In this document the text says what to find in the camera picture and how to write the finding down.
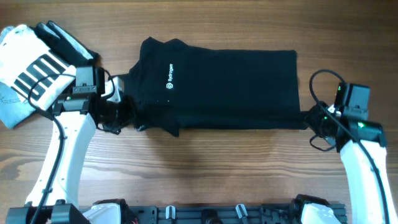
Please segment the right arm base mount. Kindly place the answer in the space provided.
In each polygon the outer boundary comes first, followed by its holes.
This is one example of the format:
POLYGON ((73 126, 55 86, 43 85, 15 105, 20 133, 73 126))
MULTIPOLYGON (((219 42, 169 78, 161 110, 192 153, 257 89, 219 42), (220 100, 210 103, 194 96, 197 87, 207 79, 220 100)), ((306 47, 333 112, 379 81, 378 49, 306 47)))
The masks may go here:
POLYGON ((340 224, 327 200, 298 194, 289 205, 289 221, 301 224, 340 224))

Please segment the black polo shirt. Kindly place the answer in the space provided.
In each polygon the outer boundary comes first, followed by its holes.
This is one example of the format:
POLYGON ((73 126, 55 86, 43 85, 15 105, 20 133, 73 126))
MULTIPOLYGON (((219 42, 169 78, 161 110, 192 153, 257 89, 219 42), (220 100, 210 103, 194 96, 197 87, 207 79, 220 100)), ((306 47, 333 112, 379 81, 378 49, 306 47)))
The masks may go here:
POLYGON ((305 129, 294 50, 212 50, 148 38, 121 79, 139 130, 305 129))

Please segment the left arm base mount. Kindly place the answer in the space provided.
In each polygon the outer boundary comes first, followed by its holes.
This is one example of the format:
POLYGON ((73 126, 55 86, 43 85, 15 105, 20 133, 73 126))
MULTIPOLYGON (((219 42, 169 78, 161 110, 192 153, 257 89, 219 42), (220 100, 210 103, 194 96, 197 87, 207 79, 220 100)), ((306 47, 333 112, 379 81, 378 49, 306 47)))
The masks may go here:
POLYGON ((99 200, 83 216, 91 224, 132 223, 135 218, 124 199, 99 200))

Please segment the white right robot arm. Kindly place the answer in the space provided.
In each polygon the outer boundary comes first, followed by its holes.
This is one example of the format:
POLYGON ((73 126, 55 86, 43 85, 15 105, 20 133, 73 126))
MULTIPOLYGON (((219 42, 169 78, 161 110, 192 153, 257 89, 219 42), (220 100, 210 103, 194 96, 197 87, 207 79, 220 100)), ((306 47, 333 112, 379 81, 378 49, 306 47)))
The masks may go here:
POLYGON ((386 172, 387 141, 382 125, 368 120, 369 95, 368 86, 341 82, 334 104, 319 101, 304 120, 340 155, 353 223, 397 223, 386 172))

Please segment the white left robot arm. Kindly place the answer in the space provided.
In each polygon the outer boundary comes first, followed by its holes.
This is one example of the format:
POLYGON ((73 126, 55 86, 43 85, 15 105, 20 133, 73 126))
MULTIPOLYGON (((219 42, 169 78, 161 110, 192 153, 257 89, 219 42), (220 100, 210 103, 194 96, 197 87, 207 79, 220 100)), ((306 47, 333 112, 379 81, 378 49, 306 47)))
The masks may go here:
POLYGON ((119 134, 124 116, 117 78, 101 67, 80 67, 71 93, 61 94, 52 112, 53 134, 39 178, 25 205, 10 208, 6 223, 137 223, 124 199, 99 200, 82 212, 78 186, 86 151, 99 124, 119 134))

